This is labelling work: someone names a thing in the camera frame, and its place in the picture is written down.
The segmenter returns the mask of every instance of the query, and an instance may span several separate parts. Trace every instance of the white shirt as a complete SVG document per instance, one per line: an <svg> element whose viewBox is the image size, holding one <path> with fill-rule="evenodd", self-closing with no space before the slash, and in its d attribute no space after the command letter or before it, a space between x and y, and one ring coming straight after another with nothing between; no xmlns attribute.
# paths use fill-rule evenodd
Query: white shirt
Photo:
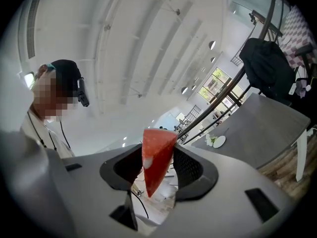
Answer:
<svg viewBox="0 0 317 238"><path fill-rule="evenodd" d="M52 143L53 140L56 150L62 159L75 156L71 149L64 142L59 140L57 135L53 131L49 130L45 126L45 124L32 113L32 111L29 110L28 112L37 133L39 134L40 138L43 139L44 144L47 146L47 148L54 149L54 145ZM38 143L41 145L40 139L31 124L28 114L26 114L25 119L22 123L21 131L24 132L25 135L37 140Z"/></svg>

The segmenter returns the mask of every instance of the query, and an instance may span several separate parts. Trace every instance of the black cap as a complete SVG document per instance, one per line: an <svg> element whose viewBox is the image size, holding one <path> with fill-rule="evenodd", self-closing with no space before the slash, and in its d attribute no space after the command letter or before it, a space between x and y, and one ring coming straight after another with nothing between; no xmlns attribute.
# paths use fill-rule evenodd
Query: black cap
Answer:
<svg viewBox="0 0 317 238"><path fill-rule="evenodd" d="M69 97L75 97L77 80L81 78L77 64L71 60L57 60L51 63L56 69L56 78Z"/></svg>

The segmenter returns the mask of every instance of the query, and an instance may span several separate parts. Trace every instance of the checkered cushion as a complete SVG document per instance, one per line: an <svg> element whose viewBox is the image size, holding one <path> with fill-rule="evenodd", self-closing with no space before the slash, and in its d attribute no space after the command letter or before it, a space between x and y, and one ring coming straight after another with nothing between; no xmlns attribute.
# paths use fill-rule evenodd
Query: checkered cushion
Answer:
<svg viewBox="0 0 317 238"><path fill-rule="evenodd" d="M286 59L292 68L298 66L304 66L302 57L295 57L294 53L302 46L311 43L314 47L313 53L307 54L309 63L317 63L317 49L313 35L308 27L306 20L301 14L297 6L294 6L292 10L287 14L284 34L280 43L280 48L284 52Z"/></svg>

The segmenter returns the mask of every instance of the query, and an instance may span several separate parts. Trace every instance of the red watermelon flesh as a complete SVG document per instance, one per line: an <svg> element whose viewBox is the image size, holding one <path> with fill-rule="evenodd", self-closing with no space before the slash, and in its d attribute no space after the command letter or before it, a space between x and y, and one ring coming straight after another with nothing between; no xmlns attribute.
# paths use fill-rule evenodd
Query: red watermelon flesh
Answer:
<svg viewBox="0 0 317 238"><path fill-rule="evenodd" d="M163 181L173 156L177 133L166 129L145 129L142 164L148 196L151 197Z"/></svg>

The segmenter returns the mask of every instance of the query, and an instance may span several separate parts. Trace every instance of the railing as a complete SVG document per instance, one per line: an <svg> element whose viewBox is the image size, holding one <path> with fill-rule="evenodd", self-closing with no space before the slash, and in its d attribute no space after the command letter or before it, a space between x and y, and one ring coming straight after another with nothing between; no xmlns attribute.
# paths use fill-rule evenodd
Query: railing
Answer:
<svg viewBox="0 0 317 238"><path fill-rule="evenodd" d="M249 91L251 88L251 85L249 85L246 90L244 90L244 92L241 94L241 96L238 98L238 101L240 101L245 94L247 93L247 91ZM234 108L236 104L232 104L225 112L223 112L223 114L221 116L219 116L215 121L213 121L213 123L211 123L210 125L208 125L206 128L204 128L201 132L197 133L195 136L193 136L192 138L188 139L185 143L189 143L190 141L192 141L193 139L195 139L196 137L200 136L201 134L203 134L206 130L208 130L211 126L213 126L215 123L217 123L221 118L223 118L232 108Z"/></svg>
<svg viewBox="0 0 317 238"><path fill-rule="evenodd" d="M198 114L200 113L201 109L195 105L192 110L188 113L187 116L185 116L183 121L180 121L180 124L175 128L174 131L182 132L187 126L191 124L192 121L197 119ZM186 139L188 135L184 135L181 138L177 139L177 143L182 144Z"/></svg>
<svg viewBox="0 0 317 238"><path fill-rule="evenodd" d="M275 0L271 0L271 5L270 8L268 10L268 14L267 17L265 19L265 23L263 25L263 28L261 30L261 33L259 35L259 39L264 40L267 31L268 31L268 27L269 24L272 20L272 16L273 16L273 12L274 12L274 6L275 6ZM196 120L194 120L187 128L185 128L181 133L178 134L178 138L181 138L183 135L185 135L186 133L188 133L189 131L191 131L196 125L198 125L202 120L204 120L213 110L215 110L215 108L222 102L222 100L232 91L232 89L238 84L238 82L241 80L241 78L244 76L245 74L245 70L244 67L242 67L240 69L240 71L237 73L237 75L234 77L234 79L232 80L231 84L229 84L228 86L226 86L224 88L224 90L218 95L216 101L214 101Z"/></svg>
<svg viewBox="0 0 317 238"><path fill-rule="evenodd" d="M253 27L251 33L249 34L249 36L247 37L246 41L242 44L241 48L238 50L238 52L234 55L234 57L231 59L231 62L234 63L236 66L239 66L240 64L242 64L242 60L240 59L240 53L241 50L243 49L245 43L247 42L247 40L251 37L251 35L253 34L253 31L255 29L256 25Z"/></svg>
<svg viewBox="0 0 317 238"><path fill-rule="evenodd" d="M280 20L279 20L279 24L278 24L278 32L280 32L281 30L281 26L282 26L282 21L283 21L283 11L284 11L284 0L282 0L282 12L281 12L281 17L280 17ZM276 36L275 36L275 39L274 39L274 42L277 41L277 37L278 37L278 34L276 33Z"/></svg>

